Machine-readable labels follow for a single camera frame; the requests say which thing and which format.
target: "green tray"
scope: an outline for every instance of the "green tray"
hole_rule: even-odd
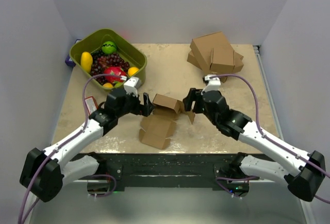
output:
[[[128,43],[121,36],[110,29],[101,29],[98,30],[78,43],[74,44],[70,50],[70,57],[76,63],[76,65],[90,78],[91,75],[88,74],[80,65],[80,58],[83,52],[87,51],[92,53],[96,50],[100,50],[103,43],[106,41],[112,41],[117,46],[117,53],[120,55],[125,62],[129,62],[131,67],[135,66],[139,69],[134,76],[138,77],[142,84],[145,82],[145,67],[147,64],[146,56],[140,52],[136,47],[132,44]],[[97,86],[101,89],[109,92],[111,89],[103,87],[99,84],[95,79],[92,80]],[[116,88],[120,88],[123,86],[123,83],[118,84]]]

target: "green melon ball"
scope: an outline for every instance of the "green melon ball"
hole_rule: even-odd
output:
[[[107,41],[103,43],[101,49],[105,54],[111,54],[116,52],[117,46],[112,41]]]

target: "gray wall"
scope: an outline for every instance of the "gray wall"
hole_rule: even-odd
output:
[[[261,56],[287,142],[322,152],[330,168],[330,2],[288,0]],[[330,199],[330,180],[319,195]],[[329,223],[329,205],[313,201],[317,224]]]
[[[16,223],[26,154],[47,146],[73,43],[53,0],[0,0],[0,222]]]
[[[232,43],[261,44],[286,0],[54,0],[70,33],[109,27],[137,43],[190,43],[222,30]]]

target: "orange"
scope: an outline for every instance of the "orange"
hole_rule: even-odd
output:
[[[107,83],[103,84],[103,87],[108,88],[108,89],[112,89],[113,85],[110,82],[107,82]]]
[[[132,76],[132,75],[134,75],[137,71],[139,71],[138,68],[136,68],[136,67],[131,67],[131,68],[128,69],[128,75],[129,75],[129,76]]]

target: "table surface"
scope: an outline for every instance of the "table surface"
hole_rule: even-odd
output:
[[[152,100],[156,93],[183,99],[190,88],[204,88],[203,73],[188,63],[189,44],[134,44],[148,59],[146,82],[139,93],[149,93]],[[266,94],[259,65],[252,45],[233,45],[244,56],[244,67],[238,75],[246,78],[253,86],[258,102],[260,124],[277,136],[275,122]],[[87,77],[78,67],[74,67],[63,107],[55,131],[53,143],[63,139],[84,122],[81,99]],[[238,78],[228,78],[220,91],[232,109],[236,109],[255,119],[255,104],[248,86]],[[106,99],[107,93],[90,83],[86,96],[94,96],[98,103]],[[171,145],[159,150],[139,142],[141,116],[132,114],[119,119],[118,125],[101,139],[91,143],[82,152],[98,153],[260,153],[257,149],[222,135],[202,114],[196,115],[194,124],[181,115],[177,128],[171,137]]]

